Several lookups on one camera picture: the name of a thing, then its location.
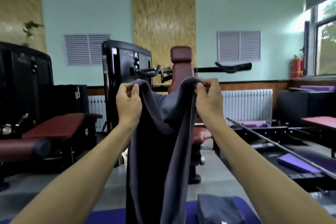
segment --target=gray towel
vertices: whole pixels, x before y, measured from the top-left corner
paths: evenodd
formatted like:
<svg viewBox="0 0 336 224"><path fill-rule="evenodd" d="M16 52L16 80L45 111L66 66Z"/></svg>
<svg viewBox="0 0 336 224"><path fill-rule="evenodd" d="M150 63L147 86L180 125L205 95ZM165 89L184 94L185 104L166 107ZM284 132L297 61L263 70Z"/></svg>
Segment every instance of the gray towel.
<svg viewBox="0 0 336 224"><path fill-rule="evenodd" d="M196 117L195 77L171 94L154 93L137 79L140 122L128 146L126 223L184 224Z"/></svg>
<svg viewBox="0 0 336 224"><path fill-rule="evenodd" d="M199 224L245 224L232 197L198 194L197 218Z"/></svg>

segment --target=hand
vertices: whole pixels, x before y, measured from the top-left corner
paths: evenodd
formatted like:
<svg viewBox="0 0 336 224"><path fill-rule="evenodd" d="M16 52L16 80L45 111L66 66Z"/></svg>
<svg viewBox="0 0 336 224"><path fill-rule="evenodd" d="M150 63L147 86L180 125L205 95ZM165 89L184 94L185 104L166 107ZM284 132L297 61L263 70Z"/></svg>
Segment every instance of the hand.
<svg viewBox="0 0 336 224"><path fill-rule="evenodd" d="M217 79L205 80L205 85L199 82L196 94L197 112L208 129L218 121L225 122L223 96Z"/></svg>
<svg viewBox="0 0 336 224"><path fill-rule="evenodd" d="M138 125L142 104L139 96L139 85L122 83L115 97L119 115L119 124Z"/></svg>

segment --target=fire extinguisher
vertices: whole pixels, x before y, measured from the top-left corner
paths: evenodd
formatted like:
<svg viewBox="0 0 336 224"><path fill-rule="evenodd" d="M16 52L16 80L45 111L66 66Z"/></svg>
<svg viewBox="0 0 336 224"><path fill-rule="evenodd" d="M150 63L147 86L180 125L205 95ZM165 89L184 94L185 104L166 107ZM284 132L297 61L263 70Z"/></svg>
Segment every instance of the fire extinguisher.
<svg viewBox="0 0 336 224"><path fill-rule="evenodd" d="M301 56L294 55L291 61L291 78L300 78L303 74L304 61Z"/></svg>

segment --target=blue mat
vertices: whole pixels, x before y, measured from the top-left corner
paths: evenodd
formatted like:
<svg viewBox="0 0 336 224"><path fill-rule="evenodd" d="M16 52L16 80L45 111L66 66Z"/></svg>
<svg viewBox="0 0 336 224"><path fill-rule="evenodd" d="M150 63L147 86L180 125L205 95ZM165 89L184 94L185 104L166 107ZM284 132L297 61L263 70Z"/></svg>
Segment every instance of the blue mat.
<svg viewBox="0 0 336 224"><path fill-rule="evenodd" d="M240 197L233 197L234 203L239 208L241 215L244 217L246 224L261 224L258 217L251 210L249 205ZM199 224L196 215L197 201L186 203L186 224ZM86 224L125 224L126 209L114 209L107 211L92 212L86 221ZM8 224L11 220L1 221L0 224Z"/></svg>

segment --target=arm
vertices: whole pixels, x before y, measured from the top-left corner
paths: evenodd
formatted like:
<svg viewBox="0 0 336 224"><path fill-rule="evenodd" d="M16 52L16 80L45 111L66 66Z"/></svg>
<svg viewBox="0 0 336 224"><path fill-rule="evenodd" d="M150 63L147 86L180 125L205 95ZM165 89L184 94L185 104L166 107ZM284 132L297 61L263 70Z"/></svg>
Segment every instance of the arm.
<svg viewBox="0 0 336 224"><path fill-rule="evenodd" d="M327 210L241 139L223 117L219 83L197 85L197 111L264 224L336 223Z"/></svg>
<svg viewBox="0 0 336 224"><path fill-rule="evenodd" d="M121 85L116 101L119 124L93 150L53 180L11 224L86 221L139 122L142 109L139 86Z"/></svg>

